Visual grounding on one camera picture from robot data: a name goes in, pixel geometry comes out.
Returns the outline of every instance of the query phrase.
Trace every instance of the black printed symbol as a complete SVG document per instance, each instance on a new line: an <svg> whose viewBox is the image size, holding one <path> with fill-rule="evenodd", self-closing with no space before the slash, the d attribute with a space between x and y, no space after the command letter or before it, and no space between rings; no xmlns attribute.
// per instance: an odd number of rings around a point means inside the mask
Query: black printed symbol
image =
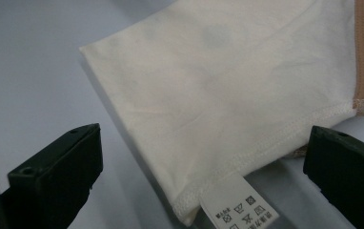
<svg viewBox="0 0 364 229"><path fill-rule="evenodd" d="M239 227L236 224L234 224L233 226L230 227L230 229L239 229Z"/></svg>
<svg viewBox="0 0 364 229"><path fill-rule="evenodd" d="M242 208L242 203L238 204L238 206L233 208L235 210L235 212L237 212L238 214L241 214L244 212L244 209Z"/></svg>
<svg viewBox="0 0 364 229"><path fill-rule="evenodd" d="M230 222L233 219L232 219L232 217L230 217L230 215L224 215L223 220L227 223L227 222Z"/></svg>
<svg viewBox="0 0 364 229"><path fill-rule="evenodd" d="M260 219L262 222L266 222L266 220L267 220L267 219L265 218L265 216L262 216L262 217L260 217L259 219Z"/></svg>
<svg viewBox="0 0 364 229"><path fill-rule="evenodd" d="M260 225L262 225L262 223L259 221L259 219L257 219L255 222L255 225L256 225L256 227L260 227Z"/></svg>
<svg viewBox="0 0 364 229"><path fill-rule="evenodd" d="M245 224L251 223L251 221L253 220L250 216L250 214L248 214L247 216L245 216L242 220L245 221Z"/></svg>
<svg viewBox="0 0 364 229"><path fill-rule="evenodd" d="M256 202L256 200L253 198L253 196L249 196L249 197L246 199L246 201L247 201L250 205L253 205L253 204Z"/></svg>
<svg viewBox="0 0 364 229"><path fill-rule="evenodd" d="M265 214L265 216L266 216L268 219L270 219L270 218L272 217L272 214L271 214L270 212L267 212L267 213Z"/></svg>
<svg viewBox="0 0 364 229"><path fill-rule="evenodd" d="M261 205L255 207L255 212L257 215L261 215L263 212L265 212L265 208L263 208Z"/></svg>

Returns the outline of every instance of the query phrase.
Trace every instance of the folded garment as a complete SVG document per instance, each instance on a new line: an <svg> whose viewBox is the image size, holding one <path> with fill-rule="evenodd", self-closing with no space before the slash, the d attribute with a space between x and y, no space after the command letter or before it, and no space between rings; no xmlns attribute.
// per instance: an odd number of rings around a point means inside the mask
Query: folded garment
<svg viewBox="0 0 364 229"><path fill-rule="evenodd" d="M179 0L81 52L186 225L218 180L364 115L364 0Z"/></svg>

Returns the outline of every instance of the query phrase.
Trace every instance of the cloth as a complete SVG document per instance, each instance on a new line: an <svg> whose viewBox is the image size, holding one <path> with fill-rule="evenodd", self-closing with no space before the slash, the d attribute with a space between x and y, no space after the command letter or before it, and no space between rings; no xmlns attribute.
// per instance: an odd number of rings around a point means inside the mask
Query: cloth
<svg viewBox="0 0 364 229"><path fill-rule="evenodd" d="M303 146L313 125L364 113L355 6L180 0L81 52L190 225L218 180Z"/></svg>

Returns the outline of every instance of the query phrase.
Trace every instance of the white tag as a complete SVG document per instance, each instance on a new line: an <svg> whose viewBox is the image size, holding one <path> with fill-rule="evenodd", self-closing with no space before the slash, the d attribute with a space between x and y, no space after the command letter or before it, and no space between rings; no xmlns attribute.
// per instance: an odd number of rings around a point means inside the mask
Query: white tag
<svg viewBox="0 0 364 229"><path fill-rule="evenodd" d="M218 182L200 197L200 204L218 229L267 228L279 215L239 174Z"/></svg>

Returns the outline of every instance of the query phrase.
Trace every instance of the gray surface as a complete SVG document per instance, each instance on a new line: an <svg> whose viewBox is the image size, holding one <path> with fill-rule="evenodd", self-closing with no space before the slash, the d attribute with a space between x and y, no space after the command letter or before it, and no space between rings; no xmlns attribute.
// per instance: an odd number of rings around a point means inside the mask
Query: gray surface
<svg viewBox="0 0 364 229"><path fill-rule="evenodd" d="M183 228L121 137L78 51L170 2L0 0L0 192L9 187L6 174L25 159L66 131L99 122L104 172L71 228ZM364 117L336 129L364 141ZM302 162L282 159L247 177L282 214L275 227L351 227L302 174ZM209 222L201 213L195 225Z"/></svg>

